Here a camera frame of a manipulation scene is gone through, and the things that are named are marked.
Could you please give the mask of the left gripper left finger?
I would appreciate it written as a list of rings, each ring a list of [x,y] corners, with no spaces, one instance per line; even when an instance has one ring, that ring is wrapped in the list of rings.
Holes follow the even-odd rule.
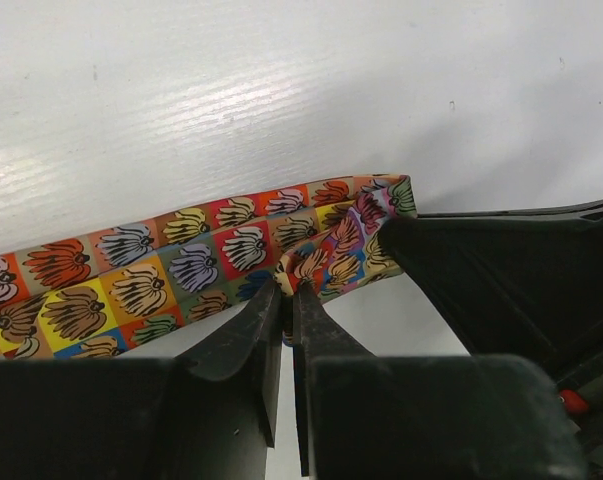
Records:
[[[275,444],[279,391],[282,292],[267,280],[244,308],[177,359],[195,378],[222,383],[248,379],[266,446]]]

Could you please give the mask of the colourful squares patterned tie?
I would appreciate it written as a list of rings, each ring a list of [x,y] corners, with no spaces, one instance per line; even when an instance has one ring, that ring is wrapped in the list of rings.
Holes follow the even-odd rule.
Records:
[[[400,267],[379,242],[417,213],[406,175],[235,196],[0,255],[0,358],[114,357],[250,300],[269,280],[330,301]]]

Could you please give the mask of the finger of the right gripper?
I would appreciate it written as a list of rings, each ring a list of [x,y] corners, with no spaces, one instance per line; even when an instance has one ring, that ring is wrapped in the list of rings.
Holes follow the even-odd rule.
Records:
[[[395,218],[379,242],[471,353],[560,370],[603,347],[603,200]]]

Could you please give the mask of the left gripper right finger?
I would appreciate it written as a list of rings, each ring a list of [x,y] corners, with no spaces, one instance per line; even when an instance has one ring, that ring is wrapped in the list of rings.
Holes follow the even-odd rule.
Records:
[[[310,473],[309,367],[325,357],[373,357],[360,342],[330,317],[314,288],[301,284],[292,298],[292,340],[296,428],[302,475]]]

